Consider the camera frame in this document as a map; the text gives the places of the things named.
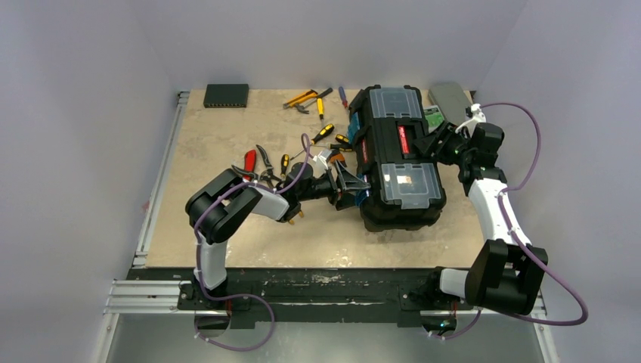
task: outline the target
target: black toolbox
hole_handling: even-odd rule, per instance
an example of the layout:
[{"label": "black toolbox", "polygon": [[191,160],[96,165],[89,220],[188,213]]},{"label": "black toolbox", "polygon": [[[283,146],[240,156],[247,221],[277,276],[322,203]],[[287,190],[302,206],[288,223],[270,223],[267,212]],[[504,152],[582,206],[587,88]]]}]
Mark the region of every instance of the black toolbox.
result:
[{"label": "black toolbox", "polygon": [[356,197],[365,228],[414,231],[433,225],[446,196],[434,160],[413,146],[428,129],[418,88],[361,89],[349,105],[349,118],[358,176],[372,186]]}]

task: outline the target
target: tabletop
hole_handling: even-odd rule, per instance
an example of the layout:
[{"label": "tabletop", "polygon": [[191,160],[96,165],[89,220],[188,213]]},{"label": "tabletop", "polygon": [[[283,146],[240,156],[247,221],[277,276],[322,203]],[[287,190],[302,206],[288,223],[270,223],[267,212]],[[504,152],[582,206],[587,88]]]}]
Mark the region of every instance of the tabletop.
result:
[{"label": "tabletop", "polygon": [[[282,104],[304,90],[250,90],[247,108],[203,107],[204,90],[193,90],[169,163],[166,186],[150,240],[147,267],[195,265],[195,237],[184,206],[187,200],[231,164],[260,144],[277,165],[283,154],[301,150],[300,135],[321,128],[316,107],[308,115]],[[346,90],[351,100],[358,90]],[[430,105],[421,92],[423,107]],[[324,98],[325,123],[335,134],[347,133],[348,117],[337,91]],[[353,153],[345,153],[348,169],[356,169]],[[256,172],[265,166],[260,157]],[[369,232],[357,208],[336,211],[327,199],[302,203],[304,218],[278,223],[251,215],[229,240],[230,267],[427,268],[469,267],[484,240],[475,210],[458,182],[456,166],[438,165],[447,204],[441,218],[419,231]]]}]

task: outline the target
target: pliers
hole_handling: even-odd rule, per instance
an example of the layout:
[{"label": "pliers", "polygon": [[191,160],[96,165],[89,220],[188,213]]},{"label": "pliers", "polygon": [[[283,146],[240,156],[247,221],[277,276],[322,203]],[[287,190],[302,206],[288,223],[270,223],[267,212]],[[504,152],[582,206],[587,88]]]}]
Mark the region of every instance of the pliers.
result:
[{"label": "pliers", "polygon": [[259,180],[262,182],[266,182],[267,185],[269,185],[270,188],[275,188],[275,185],[273,182],[276,182],[276,184],[280,183],[282,180],[278,178],[277,176],[274,175],[274,167],[271,165],[269,162],[269,157],[267,156],[267,151],[260,146],[256,145],[256,148],[259,149],[259,153],[261,154],[262,162],[265,164],[265,168],[267,168],[264,172],[261,173]]},{"label": "pliers", "polygon": [[259,175],[255,172],[250,172],[245,169],[241,169],[238,166],[232,165],[231,168],[240,176],[246,176],[248,180],[254,181],[259,180]]}]

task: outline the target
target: gray wall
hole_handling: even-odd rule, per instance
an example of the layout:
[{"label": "gray wall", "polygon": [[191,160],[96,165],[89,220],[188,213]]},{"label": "gray wall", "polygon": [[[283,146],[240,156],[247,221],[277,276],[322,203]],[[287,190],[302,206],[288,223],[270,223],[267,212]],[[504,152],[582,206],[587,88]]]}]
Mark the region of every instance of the gray wall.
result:
[{"label": "gray wall", "polygon": [[[590,307],[585,325],[553,329],[563,362],[639,361],[641,354],[639,14],[634,0],[530,0],[478,90],[482,103],[523,103],[540,120],[538,170],[511,199],[532,242]],[[486,111],[506,127],[500,162],[517,183],[531,162],[534,131],[519,112]],[[543,291],[551,318],[578,317],[550,278]]]},{"label": "gray wall", "polygon": [[175,94],[123,0],[0,9],[0,361],[84,363]]},{"label": "gray wall", "polygon": [[474,89],[525,0],[130,0],[182,89],[374,83]]}]

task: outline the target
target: screwdriver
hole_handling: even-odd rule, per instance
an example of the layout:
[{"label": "screwdriver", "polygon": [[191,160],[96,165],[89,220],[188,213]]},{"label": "screwdriver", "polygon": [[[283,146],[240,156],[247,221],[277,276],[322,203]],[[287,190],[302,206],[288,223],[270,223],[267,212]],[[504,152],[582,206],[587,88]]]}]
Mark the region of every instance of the screwdriver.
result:
[{"label": "screwdriver", "polygon": [[[323,127],[323,129],[321,129],[321,131],[318,132],[318,135],[314,136],[314,138],[311,140],[311,144],[313,145],[313,144],[316,144],[317,142],[319,142],[320,140],[323,140],[324,138],[329,136],[332,133],[332,131],[334,131],[334,125],[331,124],[331,123],[327,124],[327,126]],[[295,158],[297,158],[297,156],[302,154],[303,151],[305,151],[305,148],[300,150],[300,152],[298,154],[294,155],[294,157],[291,158],[290,160],[294,160]]]},{"label": "screwdriver", "polygon": [[341,143],[341,144],[351,145],[351,143],[349,142],[349,139],[347,138],[347,136],[344,136],[344,135],[340,135],[340,134],[338,134],[338,135],[334,138],[334,140],[338,141],[338,142],[339,142],[339,143]]},{"label": "screwdriver", "polygon": [[330,144],[330,149],[338,151],[354,151],[349,144]]},{"label": "screwdriver", "polygon": [[280,178],[285,180],[285,175],[287,174],[287,167],[290,165],[290,156],[283,154],[283,157],[280,158]]},{"label": "screwdriver", "polygon": [[316,106],[318,106],[318,117],[320,117],[320,124],[323,125],[323,120],[325,119],[325,116],[324,116],[322,98],[316,98]]},{"label": "screwdriver", "polygon": [[342,86],[339,87],[339,95],[341,96],[342,106],[347,110],[347,96],[345,96],[345,89]]}]

